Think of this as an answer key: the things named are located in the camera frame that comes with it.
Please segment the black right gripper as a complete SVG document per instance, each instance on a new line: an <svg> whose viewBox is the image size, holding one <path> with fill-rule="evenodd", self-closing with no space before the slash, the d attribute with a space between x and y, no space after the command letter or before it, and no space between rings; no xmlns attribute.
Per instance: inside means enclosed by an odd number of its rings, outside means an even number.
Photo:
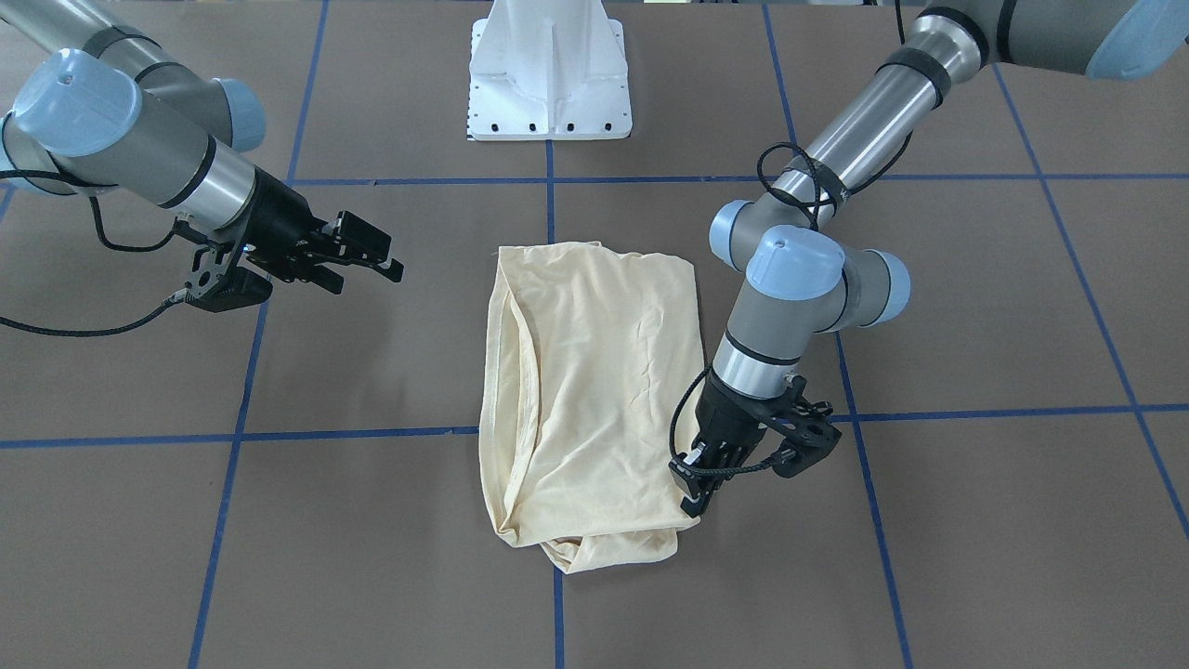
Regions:
<svg viewBox="0 0 1189 669"><path fill-rule="evenodd" d="M390 254L389 233L347 209L332 221L314 216L303 196L262 169L227 233L196 232L191 240L199 250L184 302L208 313L263 304L272 294L268 278L342 294L344 276L332 264L370 269L391 282L404 274L403 263Z"/></svg>

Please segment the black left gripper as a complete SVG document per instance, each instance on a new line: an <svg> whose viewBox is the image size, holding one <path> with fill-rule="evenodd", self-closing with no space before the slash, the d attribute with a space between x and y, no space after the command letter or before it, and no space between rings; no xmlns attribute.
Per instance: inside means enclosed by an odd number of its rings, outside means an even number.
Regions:
<svg viewBox="0 0 1189 669"><path fill-rule="evenodd" d="M685 515L702 517L728 479L759 471L789 479L828 457L842 433L830 423L831 403L804 398L806 384L805 377L789 373L775 398L757 400L726 387L712 370L702 370L671 422L671 473L684 493ZM688 449L679 452L678 419L697 386L698 431Z"/></svg>

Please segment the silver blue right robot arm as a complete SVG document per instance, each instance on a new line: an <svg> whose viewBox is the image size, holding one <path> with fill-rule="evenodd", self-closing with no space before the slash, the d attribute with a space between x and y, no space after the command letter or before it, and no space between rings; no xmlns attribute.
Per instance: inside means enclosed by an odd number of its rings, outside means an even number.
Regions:
<svg viewBox="0 0 1189 669"><path fill-rule="evenodd" d="M389 234L351 212L327 223L249 160L265 114L241 81L197 76L90 1L5 1L4 23L48 51L4 114L4 169L38 193L124 188L174 213L196 246L182 301L254 307L272 279L341 294L340 264L402 279Z"/></svg>

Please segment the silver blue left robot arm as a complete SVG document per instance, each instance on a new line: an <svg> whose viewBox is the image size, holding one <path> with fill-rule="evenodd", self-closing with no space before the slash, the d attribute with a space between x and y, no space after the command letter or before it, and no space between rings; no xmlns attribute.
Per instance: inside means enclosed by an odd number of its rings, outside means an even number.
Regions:
<svg viewBox="0 0 1189 669"><path fill-rule="evenodd" d="M807 149L789 145L789 164L762 182L761 198L713 217L711 250L743 280L693 386L697 435L671 446L682 511L702 516L723 482L747 474L768 429L782 441L757 471L795 476L833 450L832 408L804 397L799 362L820 332L899 316L910 274L897 255L847 247L823 228L895 164L921 119L993 63L1147 76L1184 46L1185 25L1184 1L930 1L847 109Z"/></svg>

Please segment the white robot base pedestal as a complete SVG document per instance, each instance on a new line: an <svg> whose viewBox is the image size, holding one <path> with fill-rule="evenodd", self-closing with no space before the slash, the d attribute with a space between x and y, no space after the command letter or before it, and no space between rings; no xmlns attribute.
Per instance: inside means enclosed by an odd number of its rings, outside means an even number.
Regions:
<svg viewBox="0 0 1189 669"><path fill-rule="evenodd" d="M600 1L496 1L470 34L470 140L633 133L624 29Z"/></svg>

